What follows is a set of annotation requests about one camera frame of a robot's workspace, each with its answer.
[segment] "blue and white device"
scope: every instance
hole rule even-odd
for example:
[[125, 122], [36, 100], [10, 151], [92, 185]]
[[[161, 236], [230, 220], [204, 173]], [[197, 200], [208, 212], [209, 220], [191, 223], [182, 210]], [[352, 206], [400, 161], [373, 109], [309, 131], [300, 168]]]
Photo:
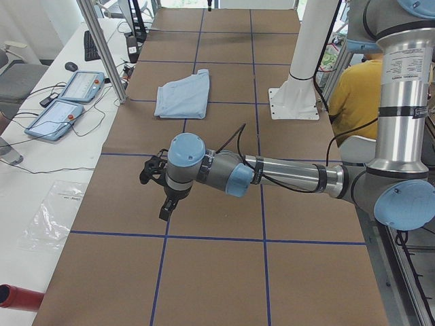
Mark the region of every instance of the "blue and white device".
[[59, 95], [59, 99], [89, 103], [104, 84], [104, 73], [100, 71], [76, 71]]
[[31, 136], [57, 141], [83, 114], [83, 105], [56, 99], [33, 120], [24, 133]]

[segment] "brown table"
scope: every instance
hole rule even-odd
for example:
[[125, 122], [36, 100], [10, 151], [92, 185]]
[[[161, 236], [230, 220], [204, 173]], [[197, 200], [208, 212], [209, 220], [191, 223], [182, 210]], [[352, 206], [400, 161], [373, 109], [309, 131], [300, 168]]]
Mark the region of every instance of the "brown table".
[[[269, 186], [233, 198], [196, 183], [165, 223], [163, 189], [139, 183], [176, 134], [217, 149], [242, 123], [243, 153], [324, 162], [326, 113], [272, 120], [268, 107], [299, 27], [292, 10], [158, 12], [34, 326], [387, 325], [349, 203]], [[158, 86], [204, 68], [205, 119], [154, 117]]]

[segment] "warning label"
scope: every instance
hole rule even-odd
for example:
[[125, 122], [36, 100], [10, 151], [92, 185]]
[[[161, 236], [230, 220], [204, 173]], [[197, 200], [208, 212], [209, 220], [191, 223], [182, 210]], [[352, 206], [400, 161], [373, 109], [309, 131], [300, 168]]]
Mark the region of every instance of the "warning label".
[[407, 49], [387, 54], [384, 57], [384, 74], [382, 84], [409, 81], [429, 82], [430, 66], [425, 62], [430, 62], [426, 56], [430, 51], [427, 49]]

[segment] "white table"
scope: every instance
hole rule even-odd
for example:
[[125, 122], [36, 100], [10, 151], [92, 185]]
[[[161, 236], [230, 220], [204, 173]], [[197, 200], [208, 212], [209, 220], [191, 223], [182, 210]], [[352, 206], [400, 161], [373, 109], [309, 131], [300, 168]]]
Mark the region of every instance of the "white table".
[[[128, 60], [123, 35], [123, 32], [127, 32], [128, 26], [121, 24], [118, 27], [120, 23], [121, 20], [116, 19], [100, 20], [116, 65], [123, 63], [123, 60]], [[105, 71], [101, 60], [84, 61], [83, 35], [86, 29], [87, 26], [84, 23], [79, 26], [36, 85], [35, 90], [58, 82], [67, 82], [72, 74], [64, 68], [68, 61], [77, 64], [79, 70]], [[122, 67], [123, 65], [120, 65], [118, 71], [121, 71]], [[50, 92], [51, 90], [47, 90], [31, 96], [22, 104], [20, 112], [40, 113], [43, 108], [39, 102]], [[86, 105], [85, 109], [90, 108], [93, 102]], [[119, 101], [111, 88], [97, 105], [98, 109], [105, 112], [105, 119], [95, 131], [87, 136], [77, 137], [74, 132], [69, 131], [57, 142], [32, 140], [14, 145], [13, 147], [24, 156], [21, 166], [32, 171], [77, 167], [94, 168], [101, 153], [101, 146], [115, 118], [118, 105]], [[102, 116], [102, 113], [92, 109], [77, 120], [74, 128], [79, 134], [83, 134], [94, 128]], [[23, 126], [28, 126], [33, 119], [35, 116], [19, 115], [16, 121]], [[24, 133], [21, 126], [14, 122], [10, 123], [2, 137], [10, 144], [31, 138]], [[16, 285], [40, 292], [46, 291], [60, 253], [25, 251], [18, 247], [17, 240], [56, 180], [88, 183], [91, 176], [91, 170], [32, 175], [0, 162], [0, 284]], [[35, 315], [33, 312], [0, 309], [0, 325], [31, 325]]]

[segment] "blue joint cap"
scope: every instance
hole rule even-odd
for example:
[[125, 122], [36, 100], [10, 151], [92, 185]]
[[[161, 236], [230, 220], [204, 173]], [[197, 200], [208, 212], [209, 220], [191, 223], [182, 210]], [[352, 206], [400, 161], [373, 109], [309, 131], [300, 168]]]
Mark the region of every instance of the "blue joint cap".
[[435, 19], [435, 1], [434, 0], [397, 0], [398, 3], [408, 13], [413, 16]]
[[251, 168], [242, 163], [237, 164], [226, 183], [225, 192], [228, 195], [243, 197], [253, 177], [254, 172]]
[[385, 190], [375, 204], [375, 218], [400, 231], [415, 230], [435, 216], [435, 188], [424, 180], [407, 180]]
[[171, 164], [186, 168], [201, 162], [205, 155], [204, 141], [188, 132], [179, 134], [171, 141], [168, 160]]
[[347, 51], [351, 53], [382, 53], [382, 50], [375, 42], [353, 39], [347, 39]]

